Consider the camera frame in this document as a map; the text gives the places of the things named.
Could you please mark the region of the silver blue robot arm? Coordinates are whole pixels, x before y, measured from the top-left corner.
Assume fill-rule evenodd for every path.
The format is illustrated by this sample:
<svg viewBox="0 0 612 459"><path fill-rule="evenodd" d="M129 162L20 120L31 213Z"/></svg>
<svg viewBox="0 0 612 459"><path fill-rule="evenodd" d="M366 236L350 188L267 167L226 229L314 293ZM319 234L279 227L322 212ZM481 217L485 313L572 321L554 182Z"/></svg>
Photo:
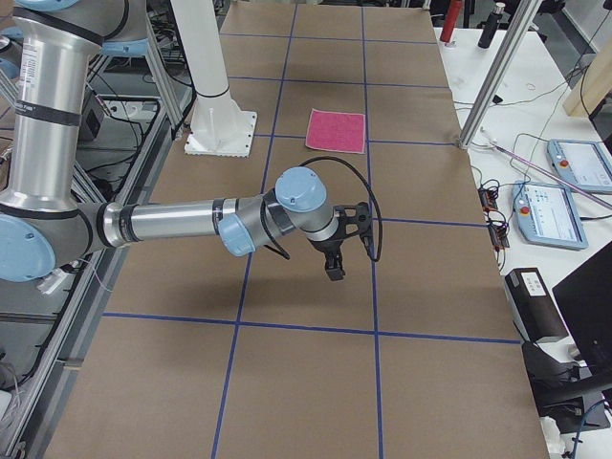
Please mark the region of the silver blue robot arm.
<svg viewBox="0 0 612 459"><path fill-rule="evenodd" d="M154 239L217 236L243 256L301 230L339 245L340 210L311 169L286 170L251 198L173 205L78 203L71 188L90 59L145 54L143 1L19 1L20 89L7 187L1 193L1 276L26 282L82 255Z"/></svg>

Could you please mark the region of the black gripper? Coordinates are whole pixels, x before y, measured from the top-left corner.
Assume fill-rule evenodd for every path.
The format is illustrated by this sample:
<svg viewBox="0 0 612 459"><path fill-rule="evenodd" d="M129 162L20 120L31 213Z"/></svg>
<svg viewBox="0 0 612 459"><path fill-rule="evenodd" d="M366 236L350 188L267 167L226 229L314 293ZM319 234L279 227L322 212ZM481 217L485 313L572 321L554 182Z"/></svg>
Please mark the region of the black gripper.
<svg viewBox="0 0 612 459"><path fill-rule="evenodd" d="M344 239L334 236L322 241L311 240L311 245L325 257L325 272L331 281L343 279L345 271L342 263L341 245Z"/></svg>

